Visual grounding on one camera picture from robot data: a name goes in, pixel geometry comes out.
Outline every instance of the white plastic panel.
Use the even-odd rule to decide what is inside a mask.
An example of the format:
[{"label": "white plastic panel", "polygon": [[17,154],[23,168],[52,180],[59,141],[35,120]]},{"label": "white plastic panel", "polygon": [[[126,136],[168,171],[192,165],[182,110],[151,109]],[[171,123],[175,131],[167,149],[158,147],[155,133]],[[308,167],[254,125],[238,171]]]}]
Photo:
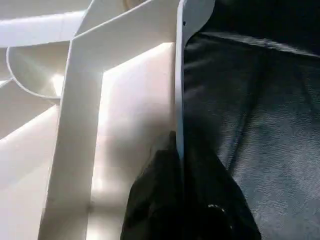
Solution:
[{"label": "white plastic panel", "polygon": [[104,73],[87,240],[120,239],[131,185],[174,129],[174,52],[163,43]]},{"label": "white plastic panel", "polygon": [[10,80],[0,86],[0,139],[53,106]]},{"label": "white plastic panel", "polygon": [[[93,218],[89,218],[89,225],[100,218],[104,218],[105,223],[111,221],[110,226],[113,226],[112,230],[106,227],[109,230],[103,230],[100,237],[98,236],[99,234],[95,233],[95,227],[89,228],[90,230],[87,233],[88,214],[92,206],[91,186],[103,74],[105,71],[123,64],[163,43],[174,42],[176,39],[178,3],[178,0],[149,0],[110,21],[76,36],[71,41],[64,92],[60,106],[57,144],[48,188],[49,200],[40,225],[39,240],[85,240],[86,234],[89,236],[91,229],[93,233],[90,238],[87,238],[88,240],[108,239],[109,237],[110,239],[116,239],[113,237],[119,235],[119,227],[122,224],[124,212],[123,206],[128,194],[128,185],[130,185],[134,177],[133,172],[132,175],[127,176],[128,178],[124,174],[121,175],[121,179],[112,179],[114,175],[110,175],[111,178],[107,179],[107,182],[114,180],[115,185],[119,184],[119,186],[123,187],[121,187],[122,190],[119,193],[115,192],[115,195],[113,197],[110,196],[108,199],[110,203],[114,202],[117,197],[120,199],[120,210],[119,212],[115,210],[115,218],[109,218],[110,214],[104,216],[104,211],[102,209],[98,210],[98,205],[92,209],[92,212],[98,210],[101,214],[97,215],[96,218],[92,215]],[[130,82],[130,89],[123,86],[123,81],[119,81],[120,85],[114,85],[116,87],[112,90],[121,94],[120,88],[123,88],[123,94],[131,93],[132,98],[137,97],[137,102],[124,99],[124,103],[132,102],[131,107],[135,109],[146,104],[144,106],[145,112],[141,110],[140,114],[134,114],[130,111],[127,117],[136,117],[136,120],[132,120],[134,126],[124,128],[128,130],[128,133],[123,134],[123,132],[120,132],[120,135],[111,138],[112,140],[108,140],[108,142],[102,141],[101,144],[110,144],[109,147],[113,147],[116,150],[117,141],[119,143],[123,141],[123,144],[128,144],[127,147],[129,148],[123,154],[129,154],[132,150],[129,145],[130,134],[133,134],[132,141],[135,141],[136,138],[142,139],[146,137],[146,140],[141,142],[140,146],[140,149],[144,151],[152,145],[150,141],[155,140],[160,132],[163,133],[165,130],[168,133],[169,122],[171,123],[169,119],[172,119],[173,116],[171,114],[173,111],[170,107],[172,105],[167,103],[170,100],[173,102],[174,93],[172,91],[169,97],[165,94],[167,93],[166,91],[169,91],[168,89],[162,91],[163,96],[157,95],[156,92],[158,88],[162,88],[168,84],[167,77],[172,77],[174,61],[171,58],[171,60],[168,60],[168,63],[165,62],[163,66],[158,65],[157,67],[155,67],[157,61],[154,60],[152,62],[153,66],[146,65],[147,69],[150,68],[150,72],[140,67],[145,71],[137,74],[132,70],[131,73],[128,72],[122,76]],[[168,68],[171,69],[170,73],[162,72],[162,69],[165,71]],[[152,71],[157,72],[159,77],[155,77]],[[134,83],[129,78],[132,74],[137,74],[138,78],[142,78],[141,82],[136,84],[136,89],[134,88]],[[110,101],[116,104],[117,101],[120,101],[119,97],[114,95],[114,98],[110,98]],[[161,111],[156,116],[156,119],[149,115],[156,112],[155,106],[159,108],[157,110]],[[121,114],[124,114],[125,110],[128,109],[130,107],[126,106],[122,111],[119,110],[118,114],[120,115],[114,113],[115,118],[119,119],[119,124],[123,123],[124,119],[127,118],[124,117],[122,119]],[[114,111],[114,108],[108,108],[107,111],[110,113]],[[163,122],[163,125],[153,125],[153,120],[155,122]],[[145,161],[145,154],[144,152],[140,156],[131,157],[134,160],[141,160],[143,162]],[[135,173],[138,172],[139,163],[136,166]]]},{"label": "white plastic panel", "polygon": [[59,98],[69,44],[67,41],[8,48],[7,63],[12,77],[31,94]]},{"label": "white plastic panel", "polygon": [[0,139],[0,234],[36,240],[45,206],[59,108],[53,106]]}]

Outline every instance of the white surface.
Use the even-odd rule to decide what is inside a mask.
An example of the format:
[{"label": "white surface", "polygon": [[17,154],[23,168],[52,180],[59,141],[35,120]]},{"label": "white surface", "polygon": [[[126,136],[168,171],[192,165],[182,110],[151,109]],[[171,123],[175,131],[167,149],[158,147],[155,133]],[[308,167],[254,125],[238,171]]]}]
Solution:
[{"label": "white surface", "polygon": [[9,47],[7,64],[13,79],[30,94],[59,98],[65,76],[69,42]]},{"label": "white surface", "polygon": [[81,11],[87,9],[90,2],[91,0],[1,0],[0,20]]},{"label": "white surface", "polygon": [[82,10],[0,20],[0,48],[70,41],[78,30],[84,13]]},{"label": "white surface", "polygon": [[6,62],[6,48],[0,48],[0,82],[10,79],[10,72]]},{"label": "white surface", "polygon": [[94,71],[107,71],[162,43],[175,42],[178,3],[149,0],[77,35],[73,58]]},{"label": "white surface", "polygon": [[92,0],[77,35],[104,23],[126,11],[123,0]]},{"label": "white surface", "polygon": [[0,234],[36,240],[56,142],[59,108],[53,106],[0,139]]},{"label": "white surface", "polygon": [[161,44],[103,75],[87,240],[120,239],[131,185],[173,129],[174,51]]},{"label": "white surface", "polygon": [[0,139],[20,128],[53,103],[30,93],[10,80],[0,86]]}]

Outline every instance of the dark upholstery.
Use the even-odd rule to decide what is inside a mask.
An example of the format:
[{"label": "dark upholstery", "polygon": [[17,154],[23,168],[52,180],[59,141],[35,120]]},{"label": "dark upholstery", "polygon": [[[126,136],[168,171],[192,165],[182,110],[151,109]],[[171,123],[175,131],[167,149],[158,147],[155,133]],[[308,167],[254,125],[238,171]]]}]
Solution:
[{"label": "dark upholstery", "polygon": [[184,50],[185,141],[209,135],[264,240],[320,239],[319,56],[318,0],[216,0]]}]

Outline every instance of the leather texture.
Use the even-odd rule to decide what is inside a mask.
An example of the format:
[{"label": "leather texture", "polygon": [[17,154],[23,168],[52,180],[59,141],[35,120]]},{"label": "leather texture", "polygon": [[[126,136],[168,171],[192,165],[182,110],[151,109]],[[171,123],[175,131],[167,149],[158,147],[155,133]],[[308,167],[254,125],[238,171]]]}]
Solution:
[{"label": "leather texture", "polygon": [[209,136],[264,240],[320,239],[319,23],[320,1],[216,0],[184,50],[185,141]]}]

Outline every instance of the white plastic divider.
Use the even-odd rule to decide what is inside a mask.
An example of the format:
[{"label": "white plastic divider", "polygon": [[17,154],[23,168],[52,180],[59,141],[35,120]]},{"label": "white plastic divider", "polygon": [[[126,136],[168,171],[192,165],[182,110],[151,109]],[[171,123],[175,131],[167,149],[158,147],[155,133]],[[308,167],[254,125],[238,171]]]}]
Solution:
[{"label": "white plastic divider", "polygon": [[13,79],[30,94],[59,99],[70,42],[9,47],[7,65]]},{"label": "white plastic divider", "polygon": [[84,15],[76,35],[105,23],[145,1],[146,0],[93,0]]}]

